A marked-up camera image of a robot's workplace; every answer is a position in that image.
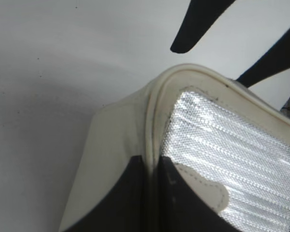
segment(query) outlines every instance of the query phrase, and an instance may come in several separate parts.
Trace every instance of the silver mesh panel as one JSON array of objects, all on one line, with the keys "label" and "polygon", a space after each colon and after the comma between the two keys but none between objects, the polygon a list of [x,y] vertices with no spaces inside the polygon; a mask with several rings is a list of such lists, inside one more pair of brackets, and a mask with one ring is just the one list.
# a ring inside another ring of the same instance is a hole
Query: silver mesh panel
[{"label": "silver mesh panel", "polygon": [[243,232],[290,232],[290,146],[203,95],[184,92],[171,115],[162,155],[220,182],[219,215]]}]

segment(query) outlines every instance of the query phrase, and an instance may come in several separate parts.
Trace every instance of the cream leather patch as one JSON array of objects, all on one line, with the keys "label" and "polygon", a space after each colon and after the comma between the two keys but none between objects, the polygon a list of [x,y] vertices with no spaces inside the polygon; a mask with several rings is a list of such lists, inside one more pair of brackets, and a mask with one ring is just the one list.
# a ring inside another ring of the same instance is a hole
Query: cream leather patch
[{"label": "cream leather patch", "polygon": [[176,163],[175,167],[189,187],[216,213],[228,206],[229,193],[222,184],[205,179],[185,165]]}]

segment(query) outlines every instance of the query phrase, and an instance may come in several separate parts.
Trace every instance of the stitching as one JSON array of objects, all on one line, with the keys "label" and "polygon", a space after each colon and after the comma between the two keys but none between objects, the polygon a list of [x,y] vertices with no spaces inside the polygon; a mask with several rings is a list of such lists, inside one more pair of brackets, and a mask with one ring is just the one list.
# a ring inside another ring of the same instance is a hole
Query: stitching
[{"label": "stitching", "polygon": [[203,182],[202,180],[200,180],[198,177],[196,177],[196,176],[193,175],[192,173],[190,173],[190,172],[188,172],[187,170],[184,170],[184,169],[182,169],[181,167],[179,167],[178,164],[175,164],[175,165],[176,165],[176,167],[177,167],[179,170],[181,170],[181,171],[187,173],[188,175],[190,175],[191,177],[193,177],[196,181],[198,181],[200,184],[203,184],[204,186],[210,186],[210,187],[215,187],[215,188],[217,188],[217,189],[219,190],[219,192],[221,193],[221,196],[222,196],[222,197],[221,197],[220,202],[217,204],[217,206],[216,206],[216,207],[212,207],[212,209],[213,209],[213,208],[214,208],[214,209],[219,209],[219,208],[221,207],[221,205],[222,205],[222,203],[223,203],[223,201],[224,201],[225,195],[223,194],[222,188],[221,188],[220,186],[218,186],[218,185],[213,185],[213,184],[208,184],[208,183],[206,183],[206,182]]}]

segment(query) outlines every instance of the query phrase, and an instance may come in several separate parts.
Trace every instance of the black pointed object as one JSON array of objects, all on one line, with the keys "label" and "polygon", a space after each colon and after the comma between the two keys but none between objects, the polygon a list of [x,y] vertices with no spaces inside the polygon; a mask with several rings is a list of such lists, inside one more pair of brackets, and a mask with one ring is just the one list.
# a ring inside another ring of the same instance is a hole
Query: black pointed object
[{"label": "black pointed object", "polygon": [[186,53],[202,38],[235,0],[191,0],[184,21],[171,46],[175,53]]},{"label": "black pointed object", "polygon": [[237,81],[245,87],[250,87],[288,68],[290,68],[290,29]]}]

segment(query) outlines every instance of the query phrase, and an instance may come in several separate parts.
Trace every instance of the stitched edge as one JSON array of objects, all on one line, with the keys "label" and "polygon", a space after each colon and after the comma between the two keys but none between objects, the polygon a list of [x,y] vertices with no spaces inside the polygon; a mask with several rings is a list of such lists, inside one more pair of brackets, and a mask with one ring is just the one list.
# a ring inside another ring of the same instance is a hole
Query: stitched edge
[{"label": "stitched edge", "polygon": [[179,170],[181,170],[181,171],[187,173],[188,175],[190,175],[191,177],[193,177],[196,181],[198,181],[200,184],[202,184],[202,185],[204,185],[204,186],[215,187],[215,188],[217,188],[217,189],[219,190],[219,192],[221,193],[221,200],[220,200],[220,202],[217,204],[216,207],[214,207],[214,206],[211,207],[212,209],[216,209],[216,210],[218,210],[218,209],[221,207],[221,205],[222,205],[222,203],[224,202],[224,199],[225,199],[225,194],[223,193],[222,188],[221,188],[219,185],[208,184],[208,183],[206,183],[206,182],[200,180],[200,179],[199,179],[198,177],[196,177],[194,174],[192,174],[192,173],[188,172],[187,170],[185,170],[185,169],[179,167],[179,165],[182,165],[182,164],[178,164],[178,163],[176,163],[176,164],[175,164],[176,168],[178,168]]}]

